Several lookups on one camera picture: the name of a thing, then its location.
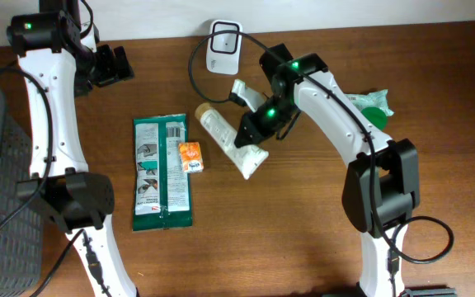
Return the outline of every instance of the barcode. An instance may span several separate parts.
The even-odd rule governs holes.
[[[180,137],[181,128],[179,127],[170,127],[166,128],[166,137]]]

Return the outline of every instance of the green package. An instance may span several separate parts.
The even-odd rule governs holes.
[[[190,178],[179,144],[188,139],[186,115],[134,120],[137,186],[133,231],[190,227]]]

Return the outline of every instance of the green indicator light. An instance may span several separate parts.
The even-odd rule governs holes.
[[[267,111],[267,116],[268,117],[273,117],[275,114],[276,114],[276,111],[275,111],[274,108],[271,108],[271,109],[269,109],[269,111]]]

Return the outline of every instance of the white wall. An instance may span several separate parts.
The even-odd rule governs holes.
[[[209,19],[245,32],[475,20],[475,0],[88,0],[102,40],[203,35]],[[0,45],[14,15],[38,0],[0,0]],[[81,5],[82,21],[88,19]]]

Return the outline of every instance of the wood surface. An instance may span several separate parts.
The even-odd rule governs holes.
[[[318,53],[345,93],[389,90],[395,115],[385,132],[409,138],[419,153],[421,205],[415,214],[442,219],[456,238],[440,262],[403,263],[404,282],[448,285],[460,296],[475,296],[475,22],[255,36],[266,45],[285,42],[295,57]],[[362,269],[360,236],[341,206],[346,168],[338,153],[304,115],[284,142],[262,144],[270,156],[243,180],[194,117],[203,101],[190,86],[186,65],[199,40],[111,42],[125,47],[136,78],[76,100],[83,151],[90,170],[113,182],[115,238],[141,296],[297,295],[355,285]],[[270,93],[260,55],[245,42],[237,78]],[[14,58],[10,48],[0,48],[0,66]],[[199,85],[225,98],[235,77],[209,73],[204,50],[197,58]],[[23,81],[8,74],[0,84],[12,114],[30,133]],[[236,127],[245,111],[231,103],[216,108]],[[133,233],[132,120],[184,112],[206,166],[191,175],[194,226]],[[438,226],[415,223],[404,251],[428,257],[446,241]],[[43,276],[66,242],[55,226],[45,227]],[[44,295],[92,295],[74,251]]]

